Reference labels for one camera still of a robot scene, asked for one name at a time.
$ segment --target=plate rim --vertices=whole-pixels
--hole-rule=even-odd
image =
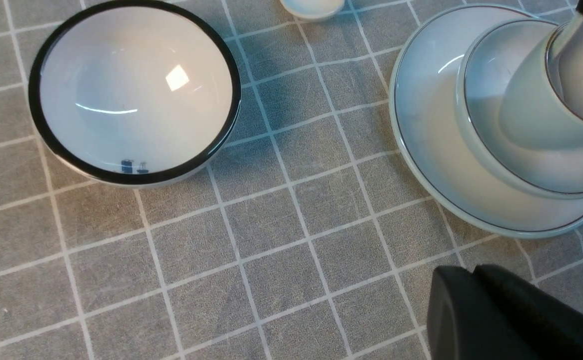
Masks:
[[[444,11],[432,16],[426,22],[422,23],[422,25],[417,30],[415,30],[415,32],[413,32],[413,34],[410,35],[410,37],[405,42],[405,45],[403,45],[403,47],[401,48],[400,53],[398,54],[398,57],[396,59],[396,62],[394,63],[394,68],[392,69],[392,73],[391,73],[391,77],[390,77],[389,116],[391,119],[391,127],[392,127],[392,130],[394,133],[394,139],[395,139],[398,147],[400,148],[400,152],[401,152],[403,158],[405,159],[405,162],[407,163],[411,172],[417,178],[417,180],[421,184],[421,186],[423,186],[427,190],[427,192],[429,194],[431,194],[431,196],[433,196],[433,198],[436,201],[438,201],[443,207],[445,207],[445,209],[449,210],[450,212],[452,212],[452,214],[463,219],[463,221],[466,221],[467,223],[470,223],[478,228],[489,231],[491,233],[503,235],[506,237],[512,237],[512,238],[516,238],[516,239],[545,239],[548,237],[554,237],[557,235],[567,233],[570,230],[577,228],[578,226],[580,226],[583,223],[583,214],[581,216],[579,216],[577,219],[575,219],[575,220],[573,220],[570,223],[567,223],[565,225],[555,227],[555,228],[550,228],[547,230],[535,230],[535,231],[515,230],[513,228],[502,227],[499,225],[489,223],[483,219],[476,217],[473,214],[470,214],[469,212],[467,212],[466,210],[464,210],[460,206],[453,203],[451,200],[447,199],[442,192],[438,191],[438,189],[429,181],[429,179],[422,173],[420,168],[417,166],[416,162],[414,161],[414,159],[410,153],[410,150],[405,145],[405,141],[403,141],[403,135],[401,132],[401,127],[399,126],[399,121],[398,121],[395,96],[396,96],[396,88],[397,88],[397,75],[398,75],[399,70],[401,68],[401,63],[402,63],[402,60],[404,58],[406,51],[410,48],[413,41],[422,32],[422,30],[424,30],[429,24],[434,22],[436,19],[438,19],[446,14],[449,14],[451,12],[456,12],[459,10],[470,9],[470,8],[504,9],[504,10],[510,10],[513,12],[517,12],[519,14],[523,14],[523,15],[528,16],[530,18],[535,18],[535,16],[533,16],[532,14],[529,14],[525,11],[520,10],[520,9],[516,9],[515,7],[500,6],[500,5],[493,5],[493,4],[473,4],[473,5],[461,5],[461,6],[452,7],[450,9],[444,10]]]
[[[58,140],[56,135],[54,135],[47,123],[47,119],[45,118],[41,101],[40,88],[42,70],[47,61],[47,57],[56,46],[56,43],[58,43],[58,41],[69,32],[69,30],[76,27],[76,25],[82,21],[102,12],[127,7],[163,10],[193,22],[194,25],[199,27],[205,35],[213,41],[214,45],[216,45],[220,51],[225,59],[225,63],[227,64],[232,82],[232,99],[227,118],[225,119],[223,126],[220,128],[218,135],[216,135],[211,143],[200,151],[200,153],[186,162],[178,164],[172,168],[151,173],[120,173],[94,166],[93,164],[80,159],[74,155],[74,153],[67,150],[67,148],[65,148],[65,146]],[[70,164],[72,170],[104,183],[122,186],[140,186],[164,183],[173,179],[182,178],[209,161],[213,155],[220,150],[229,138],[232,129],[234,129],[239,114],[239,107],[241,106],[242,89],[239,68],[230,48],[225,41],[223,41],[221,35],[202,18],[182,7],[167,2],[156,0],[111,0],[79,11],[74,14],[74,16],[61,23],[61,25],[59,25],[59,27],[47,37],[42,46],[40,46],[31,66],[27,95],[29,112],[31,112],[31,119],[33,120],[33,124],[36,127],[38,134],[42,137],[47,148],[49,148],[56,157],[60,158],[61,161]]]

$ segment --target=black rim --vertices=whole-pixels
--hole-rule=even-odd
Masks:
[[[528,13],[522,12],[522,11],[520,11],[520,10],[517,10],[517,9],[513,9],[513,8],[511,8],[511,7],[504,7],[504,6],[497,6],[497,5],[479,5],[479,6],[480,6],[480,7],[486,7],[486,8],[507,9],[507,10],[509,10],[509,11],[517,12],[517,13],[519,13],[519,14],[522,14],[522,15],[524,15],[524,16],[527,16],[527,17],[529,17],[529,18],[534,18],[533,16],[531,16],[531,15],[530,15],[530,14],[528,14]],[[421,31],[422,31],[422,30],[423,30],[423,29],[426,27],[426,25],[429,25],[429,23],[432,23],[432,22],[434,22],[436,19],[438,19],[438,18],[440,18],[440,17],[442,17],[442,16],[445,16],[445,15],[447,15],[447,14],[449,14],[449,13],[452,13],[452,12],[455,12],[455,11],[458,11],[458,10],[462,10],[462,9],[465,9],[465,6],[456,7],[456,8],[454,8],[454,9],[450,9],[450,10],[448,10],[448,11],[445,11],[444,13],[440,13],[440,14],[438,14],[438,16],[434,16],[433,18],[430,18],[430,19],[429,19],[427,22],[423,23],[423,25],[422,25],[422,26],[421,26],[421,27],[420,27],[420,28],[417,30],[417,33],[415,34],[415,36],[413,36],[413,38],[411,39],[411,41],[410,41],[409,43],[406,43],[406,44],[403,46],[403,50],[401,51],[401,53],[403,53],[403,52],[404,52],[404,53],[406,53],[406,52],[407,52],[407,50],[410,48],[410,46],[411,46],[411,44],[413,43],[413,41],[414,41],[414,40],[415,40],[415,39],[418,37],[418,34],[420,34],[420,32],[421,32]],[[402,65],[403,59],[404,59],[404,56],[402,56],[402,57],[400,58],[400,60],[399,60],[399,63],[398,63],[398,70],[400,70],[400,69],[401,69],[401,65]],[[398,76],[399,76],[399,74],[398,74],[398,71],[397,71],[397,72],[396,72],[396,77],[395,77],[395,80],[396,80],[396,81],[398,80]],[[394,113],[396,114],[396,127],[397,127],[397,129],[398,129],[398,133],[399,133],[399,136],[400,136],[400,139],[399,139],[399,140],[400,140],[400,141],[401,141],[401,142],[404,144],[404,146],[405,146],[405,150],[407,150],[407,153],[408,153],[409,157],[413,159],[412,153],[411,153],[411,151],[410,151],[410,147],[408,146],[407,142],[403,140],[403,139],[405,139],[405,136],[404,136],[404,134],[403,134],[403,131],[402,131],[402,129],[401,129],[401,122],[399,121],[399,117],[398,117],[398,114],[399,114],[398,104],[397,104],[396,102],[394,102],[394,109],[390,109],[389,111],[394,111]],[[478,220],[479,220],[479,221],[481,221],[482,223],[488,224],[488,225],[490,225],[490,226],[493,226],[493,227],[495,227],[495,228],[500,228],[500,229],[504,229],[504,230],[509,230],[509,231],[513,231],[513,232],[515,232],[515,233],[525,233],[525,234],[547,233],[547,232],[550,232],[550,231],[556,231],[556,230],[559,230],[559,229],[565,228],[565,227],[567,227],[567,226],[570,226],[570,225],[572,225],[572,224],[578,223],[579,221],[581,221],[581,219],[583,219],[583,214],[582,214],[582,216],[578,217],[578,218],[577,218],[577,219],[575,219],[574,221],[570,221],[569,223],[566,223],[566,224],[564,224],[564,225],[561,225],[561,226],[557,226],[557,227],[553,227],[553,228],[548,228],[548,229],[546,229],[546,230],[518,230],[518,229],[515,229],[515,228],[509,228],[509,227],[504,227],[504,226],[501,226],[501,225],[496,225],[496,224],[494,224],[494,223],[491,223],[491,222],[489,222],[489,221],[486,221],[485,219],[482,219],[481,217],[479,217],[479,216],[478,216],[478,215],[476,215],[476,214],[470,214],[469,212],[467,212],[467,211],[466,211],[465,209],[463,209],[462,207],[460,207],[460,206],[456,205],[456,203],[455,203],[454,201],[451,201],[451,200],[450,200],[450,199],[449,199],[447,196],[445,196],[445,194],[443,194],[443,193],[442,193],[442,192],[441,192],[441,191],[438,189],[438,187],[436,187],[436,185],[434,185],[434,184],[433,184],[433,183],[432,183],[432,182],[429,180],[429,178],[428,178],[428,177],[426,176],[426,174],[425,174],[425,173],[422,171],[422,169],[420,168],[420,166],[418,166],[417,162],[415,162],[415,161],[412,161],[412,162],[413,162],[413,165],[414,165],[414,166],[415,166],[415,167],[418,169],[418,172],[419,172],[419,173],[422,175],[422,177],[423,177],[423,178],[425,178],[425,179],[427,180],[427,183],[429,183],[429,186],[433,187],[433,189],[434,189],[434,190],[436,190],[436,192],[438,192],[438,194],[440,194],[440,196],[442,196],[443,198],[445,198],[445,200],[447,200],[447,201],[448,201],[450,204],[454,205],[454,207],[456,207],[457,209],[461,210],[461,212],[463,212],[463,213],[465,213],[465,214],[469,215],[470,217],[472,217],[472,218],[475,218],[475,219],[478,219]]]
[[[222,126],[218,136],[198,155],[191,158],[189,161],[175,166],[170,169],[156,171],[153,173],[139,173],[139,174],[129,174],[129,173],[118,173],[114,171],[104,170],[88,164],[87,162],[79,159],[71,153],[61,142],[56,138],[56,135],[52,132],[49,125],[47,124],[47,119],[45,119],[45,114],[43,113],[43,107],[41,103],[40,87],[41,87],[41,74],[45,66],[45,61],[47,61],[48,55],[53,50],[59,39],[62,38],[70,29],[75,27],[78,23],[83,20],[111,9],[118,9],[124,7],[146,7],[159,10],[165,10],[173,14],[182,16],[189,21],[196,24],[200,29],[207,34],[207,36],[214,42],[218,50],[222,54],[227,63],[227,68],[229,69],[229,74],[232,82],[232,100],[229,108],[229,113],[227,114],[227,119],[225,124]],[[182,9],[173,4],[168,4],[166,2],[160,2],[157,0],[113,0],[110,2],[104,2],[102,4],[95,5],[88,9],[85,9],[67,21],[62,23],[42,44],[42,47],[38,51],[36,58],[33,61],[33,66],[31,67],[31,74],[29,75],[29,111],[31,111],[31,117],[33,118],[33,123],[40,133],[43,141],[49,147],[52,153],[61,159],[65,160],[72,166],[76,167],[78,170],[82,171],[86,175],[107,183],[116,183],[122,185],[146,185],[153,183],[166,182],[174,178],[179,178],[180,176],[197,169],[202,166],[207,160],[213,157],[214,153],[218,152],[221,146],[227,141],[232,128],[237,120],[237,114],[239,111],[239,106],[241,104],[241,78],[239,76],[239,69],[236,65],[236,61],[227,47],[221,36],[209,26],[203,19],[199,18],[195,14]]]

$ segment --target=dark rim line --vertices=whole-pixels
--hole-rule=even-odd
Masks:
[[[218,136],[214,138],[214,140],[209,144],[209,146],[207,146],[207,148],[205,148],[202,152],[198,153],[198,155],[194,156],[187,162],[166,170],[156,171],[153,173],[118,173],[104,170],[79,159],[76,155],[67,150],[67,148],[65,148],[65,146],[63,146],[63,144],[61,144],[61,142],[56,138],[56,135],[54,135],[47,123],[47,119],[45,119],[45,114],[43,113],[43,107],[41,103],[40,87],[42,70],[45,66],[45,61],[47,61],[47,57],[53,50],[56,43],[58,43],[58,41],[65,34],[67,34],[70,29],[81,23],[83,20],[107,10],[124,7],[145,7],[165,10],[167,12],[182,16],[196,24],[214,42],[216,47],[218,47],[218,50],[227,63],[227,68],[229,69],[232,82],[232,100],[229,107],[229,113],[227,114],[227,120],[225,120],[225,124],[220,129]],[[148,185],[167,182],[169,180],[179,178],[180,176],[183,176],[190,171],[193,171],[194,169],[202,166],[202,164],[213,157],[214,153],[218,152],[223,143],[227,141],[232,128],[234,128],[234,125],[236,124],[237,114],[241,105],[241,77],[239,75],[239,69],[236,65],[236,61],[234,60],[229,47],[225,44],[221,36],[216,32],[216,30],[214,30],[203,19],[199,18],[195,14],[176,5],[155,0],[114,0],[89,7],[88,9],[75,14],[63,22],[58,28],[56,28],[56,30],[54,30],[54,32],[52,32],[51,35],[49,35],[45,43],[43,43],[42,47],[40,47],[40,50],[38,50],[38,54],[33,61],[33,66],[31,66],[28,96],[29,111],[31,111],[33,123],[43,141],[49,147],[51,152],[54,153],[54,155],[76,167],[82,173],[85,173],[91,178],[95,178],[96,180],[100,180],[102,182],[121,185]]]
[[[490,32],[486,33],[484,36],[481,36],[481,41],[483,39],[485,39],[486,37],[488,37],[490,34],[492,34],[492,32],[495,32],[495,30],[498,30],[502,27],[506,27],[506,25],[509,25],[511,23],[520,23],[520,22],[525,22],[525,21],[531,21],[534,23],[547,23],[547,24],[551,24],[551,25],[557,25],[555,22],[552,21],[548,21],[548,20],[543,20],[540,18],[525,18],[525,19],[520,19],[520,20],[516,20],[516,21],[512,21],[512,22],[508,22],[508,23],[504,23],[502,25],[499,25],[493,29],[490,30]],[[545,48],[545,72],[547,74],[547,79],[549,79],[549,70],[547,69],[547,55],[549,55],[549,48],[551,47],[551,44],[554,42],[554,39],[556,37],[557,34],[559,34],[559,30],[561,30],[564,27],[564,25],[557,27],[556,29],[554,29],[552,31],[552,34],[550,35],[549,41],[547,43],[547,47]],[[471,52],[469,53],[468,57],[467,57],[467,63],[469,63],[470,61],[472,61],[472,57],[474,56],[474,52],[476,51],[476,48],[472,48]],[[463,78],[463,91],[464,91],[464,95],[465,95],[465,99],[467,99],[467,71],[469,69],[469,66],[467,66],[465,68],[465,73],[464,78]],[[554,85],[552,84],[551,81],[549,81],[550,85],[552,86],[552,88],[554,88]],[[492,150],[490,149],[490,147],[488,146],[488,144],[485,142],[485,140],[483,139],[483,137],[481,136],[481,132],[479,132],[478,128],[476,127],[476,123],[474,123],[474,121],[472,120],[472,112],[470,111],[470,105],[468,104],[467,101],[465,101],[465,109],[467,110],[467,114],[469,115],[469,123],[471,124],[472,128],[474,129],[474,132],[476,133],[476,135],[478,136],[478,138],[480,139],[480,142],[483,144],[483,146],[485,147],[485,149],[491,154],[491,156],[493,157],[493,159],[495,159],[495,161],[498,162],[498,164],[500,164],[502,167],[504,167],[505,169],[507,169],[507,171],[509,171],[509,173],[513,174],[516,178],[522,180],[523,182],[525,182],[526,184],[531,185],[532,187],[535,187],[536,189],[541,189],[541,191],[546,191],[546,192],[550,192],[552,194],[561,194],[561,195],[579,195],[579,194],[583,194],[583,191],[578,191],[578,192],[573,192],[573,193],[568,193],[568,192],[563,192],[563,191],[556,191],[556,190],[552,190],[552,189],[547,189],[545,187],[542,187],[540,185],[534,184],[533,182],[530,182],[528,180],[525,180],[525,178],[522,178],[521,176],[519,176],[517,173],[515,173],[515,171],[513,171],[511,168],[509,168],[509,166],[507,166],[506,164],[504,164],[502,161],[500,161],[500,159],[495,155],[495,153],[492,152]]]
[[[524,15],[524,16],[527,16],[528,18],[534,18],[534,16],[531,16],[531,15],[530,15],[530,14],[528,14],[528,13],[525,13],[525,12],[523,12],[523,11],[520,11],[520,10],[517,10],[517,9],[510,8],[510,7],[505,7],[505,6],[496,6],[496,5],[478,5],[478,6],[479,6],[479,7],[485,7],[485,8],[497,8],[497,9],[506,9],[506,10],[509,10],[509,11],[512,11],[512,12],[517,12],[517,13],[519,13],[519,14],[522,14],[522,15]],[[466,9],[466,8],[467,8],[467,6],[461,6],[461,7],[457,7],[456,9],[450,9],[449,11],[445,11],[444,13],[440,13],[440,14],[438,14],[438,16],[434,16],[433,18],[431,18],[431,19],[427,20],[427,22],[426,22],[426,23],[424,23],[424,24],[423,24],[423,25],[420,27],[420,29],[418,29],[418,30],[417,30],[417,33],[416,33],[416,35],[414,35],[414,36],[412,37],[411,41],[410,41],[409,43],[405,44],[405,46],[403,46],[403,51],[404,51],[404,52],[403,52],[403,54],[404,54],[404,53],[406,53],[406,52],[409,50],[409,48],[410,48],[411,44],[412,44],[412,43],[414,42],[414,40],[415,40],[415,39],[418,37],[418,34],[420,34],[420,32],[421,32],[423,29],[425,29],[425,27],[427,27],[429,24],[431,24],[431,23],[432,23],[432,22],[434,22],[436,19],[438,19],[438,18],[440,18],[440,17],[442,17],[442,16],[445,16],[445,15],[447,15],[447,14],[449,14],[449,13],[456,12],[456,11],[459,11],[459,10],[462,10],[462,9]],[[403,58],[404,58],[404,55],[400,57],[400,60],[399,60],[400,62],[398,63],[398,70],[400,70],[400,69],[401,69],[401,64],[402,64],[402,62],[403,62]],[[399,71],[396,71],[396,77],[395,77],[394,79],[392,79],[392,81],[394,82],[394,85],[395,85],[395,83],[397,82],[397,80],[398,80],[398,77],[399,77]],[[402,143],[404,144],[404,146],[405,146],[405,150],[407,150],[407,153],[409,154],[409,157],[410,157],[411,159],[414,159],[414,157],[412,156],[412,153],[410,152],[410,147],[408,146],[407,142],[403,140],[403,139],[405,139],[405,136],[403,135],[403,132],[402,132],[402,130],[401,130],[401,122],[399,121],[399,116],[398,116],[398,114],[399,114],[399,109],[398,109],[398,107],[397,107],[397,103],[396,103],[395,101],[394,101],[394,112],[395,112],[395,114],[396,114],[396,127],[397,127],[397,129],[398,129],[398,132],[400,133],[400,141],[402,141]],[[464,210],[462,207],[460,207],[460,206],[456,205],[456,203],[454,203],[454,201],[451,201],[449,198],[447,198],[447,196],[445,196],[445,194],[443,194],[443,193],[442,193],[440,190],[438,190],[438,187],[436,187],[436,186],[435,186],[435,185],[434,185],[434,184],[433,184],[433,183],[432,183],[432,182],[429,180],[429,178],[428,178],[428,177],[425,175],[425,173],[424,173],[424,172],[421,170],[421,168],[418,166],[417,162],[415,162],[414,160],[412,160],[412,162],[413,162],[413,165],[414,165],[414,166],[415,166],[415,167],[418,169],[418,172],[419,172],[419,173],[422,175],[422,177],[423,177],[423,178],[425,178],[425,179],[427,180],[427,183],[429,183],[429,185],[430,185],[431,187],[433,187],[433,188],[434,188],[434,190],[436,190],[436,192],[437,192],[438,194],[440,194],[440,196],[442,196],[443,198],[445,198],[445,200],[449,201],[449,203],[450,203],[450,204],[454,205],[454,207],[456,207],[456,209],[458,209],[458,210],[461,210],[461,212],[463,212],[463,213],[467,214],[468,216],[470,216],[470,217],[472,217],[472,218],[474,218],[474,219],[478,219],[478,220],[479,220],[479,221],[481,221],[482,223],[485,223],[485,224],[491,225],[491,226],[493,226],[493,227],[495,227],[495,228],[504,229],[504,230],[509,230],[509,231],[513,231],[513,232],[515,232],[515,233],[519,233],[519,234],[549,233],[549,232],[551,232],[551,231],[560,230],[560,229],[562,229],[562,228],[565,228],[565,227],[568,227],[568,226],[570,226],[570,225],[572,225],[572,224],[578,223],[579,221],[581,221],[581,219],[583,219],[583,214],[582,214],[582,215],[581,215],[579,218],[575,219],[574,221],[571,221],[571,222],[569,222],[569,223],[566,223],[566,224],[564,224],[564,225],[561,225],[561,226],[557,226],[557,227],[553,227],[553,228],[548,228],[548,229],[546,229],[546,230],[517,230],[517,229],[515,229],[515,228],[509,228],[509,227],[504,227],[504,226],[501,226],[501,225],[496,225],[496,224],[494,224],[494,223],[491,223],[491,222],[489,222],[489,221],[485,221],[484,219],[481,219],[481,218],[480,218],[479,216],[477,216],[477,215],[470,214],[469,212],[465,211],[465,210]]]

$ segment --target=table surface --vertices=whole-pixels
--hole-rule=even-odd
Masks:
[[[277,0],[175,2],[226,40],[243,105],[210,166],[141,191],[76,175],[31,124],[38,47],[93,2],[0,0],[0,358],[428,359],[438,265],[500,264],[583,313],[583,227],[474,228],[397,151],[401,45],[465,0],[347,0],[322,23]],[[575,0],[501,3],[563,22]]]

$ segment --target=white plate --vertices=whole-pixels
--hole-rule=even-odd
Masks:
[[[35,59],[29,105],[43,140],[102,182],[186,176],[227,139],[241,100],[236,63],[197,16],[114,1],[63,23]]]
[[[485,30],[531,15],[509,7],[461,6],[434,16],[402,48],[392,73],[390,115],[415,177],[450,212],[479,228],[518,239],[565,233],[583,223],[583,199],[519,191],[472,155],[455,119],[461,59]]]

